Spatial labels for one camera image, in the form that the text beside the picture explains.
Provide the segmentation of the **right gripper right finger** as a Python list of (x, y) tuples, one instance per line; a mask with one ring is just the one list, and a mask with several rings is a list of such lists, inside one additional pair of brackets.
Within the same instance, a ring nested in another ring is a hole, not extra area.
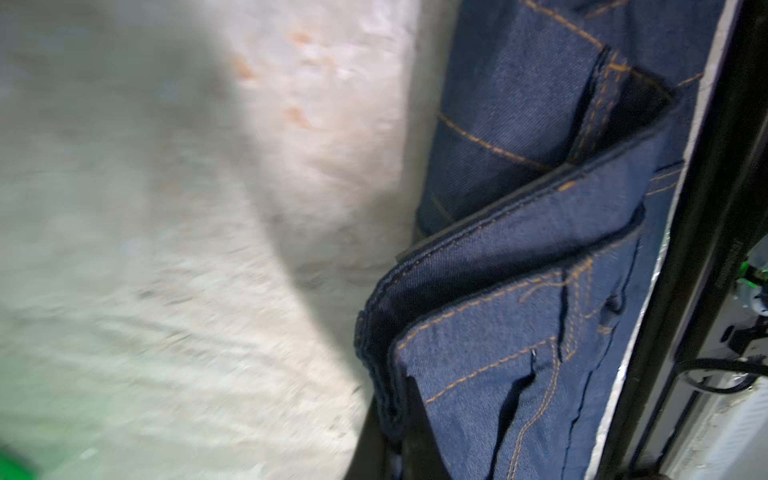
[(401, 443), (403, 479), (449, 480), (414, 378), (406, 378), (407, 415)]

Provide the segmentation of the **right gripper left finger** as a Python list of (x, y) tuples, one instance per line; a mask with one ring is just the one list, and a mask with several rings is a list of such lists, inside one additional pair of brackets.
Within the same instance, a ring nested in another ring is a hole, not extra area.
[(377, 402), (373, 399), (344, 479), (386, 480), (389, 478), (387, 441), (381, 432)]

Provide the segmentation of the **dark blue denim trousers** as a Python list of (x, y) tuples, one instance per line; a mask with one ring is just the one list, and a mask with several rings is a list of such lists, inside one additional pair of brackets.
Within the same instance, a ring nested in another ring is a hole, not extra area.
[(584, 479), (648, 298), (723, 1), (465, 1), (419, 242), (361, 311), (390, 478), (406, 378), (450, 479)]

